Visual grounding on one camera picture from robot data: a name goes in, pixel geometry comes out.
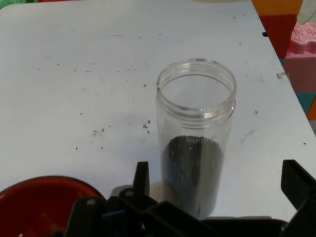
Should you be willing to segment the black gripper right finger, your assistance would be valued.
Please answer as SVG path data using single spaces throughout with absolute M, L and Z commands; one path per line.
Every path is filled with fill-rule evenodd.
M 297 212 L 282 231 L 282 237 L 316 235 L 316 180 L 297 161 L 284 160 L 281 190 Z

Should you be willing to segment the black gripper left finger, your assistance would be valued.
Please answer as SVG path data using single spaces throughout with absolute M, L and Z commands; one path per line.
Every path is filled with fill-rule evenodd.
M 85 197 L 73 205 L 65 230 L 67 237 L 142 237 L 145 212 L 157 204 L 149 197 L 147 161 L 138 162 L 131 188 L 108 200 Z

